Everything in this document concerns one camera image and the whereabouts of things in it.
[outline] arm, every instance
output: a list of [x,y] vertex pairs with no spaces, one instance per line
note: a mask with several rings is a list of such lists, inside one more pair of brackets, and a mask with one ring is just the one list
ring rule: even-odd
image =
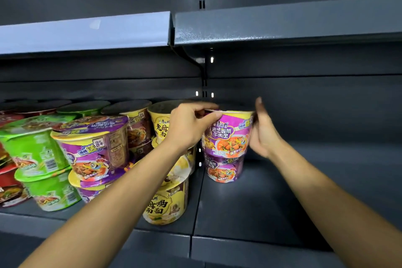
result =
[[275,130],[261,102],[251,148],[278,168],[325,240],[347,267],[402,267],[402,233],[316,169]]
[[174,109],[165,140],[48,237],[20,268],[107,267],[174,163],[221,116],[214,112],[197,119],[195,112],[217,107],[198,102]]

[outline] forearm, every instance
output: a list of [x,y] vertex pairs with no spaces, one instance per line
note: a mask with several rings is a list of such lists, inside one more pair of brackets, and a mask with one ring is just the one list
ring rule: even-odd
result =
[[310,219],[348,267],[402,267],[402,234],[283,142],[271,157]]
[[162,143],[37,248],[22,268],[107,267],[181,155]]

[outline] barcode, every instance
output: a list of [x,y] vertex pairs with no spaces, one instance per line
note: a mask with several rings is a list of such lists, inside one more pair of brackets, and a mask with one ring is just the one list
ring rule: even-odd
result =
[[67,194],[66,197],[67,197],[67,203],[69,205],[71,205],[77,201],[77,198],[75,197],[75,194],[73,192]]
[[58,166],[55,159],[45,160],[46,169],[48,172],[57,171]]

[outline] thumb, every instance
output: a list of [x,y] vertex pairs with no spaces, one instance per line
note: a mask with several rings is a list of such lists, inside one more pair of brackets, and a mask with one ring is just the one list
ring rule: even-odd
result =
[[218,121],[222,117],[222,113],[219,111],[214,111],[210,114],[207,114],[205,117],[198,119],[197,122],[202,130],[206,130],[213,123]]
[[255,100],[255,110],[257,111],[258,121],[264,126],[267,125],[271,118],[269,117],[267,110],[264,107],[263,100],[261,97],[258,97]]

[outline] hand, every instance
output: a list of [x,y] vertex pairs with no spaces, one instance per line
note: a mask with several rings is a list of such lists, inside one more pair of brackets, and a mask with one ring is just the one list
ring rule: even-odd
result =
[[222,113],[213,112],[203,117],[205,109],[217,109],[218,105],[208,102],[182,103],[172,110],[168,133],[164,142],[169,142],[175,149],[185,152],[193,147],[204,131],[222,117]]
[[284,140],[269,117],[261,97],[255,100],[258,120],[254,122],[250,135],[250,147],[257,154],[271,159],[276,151],[283,146]]

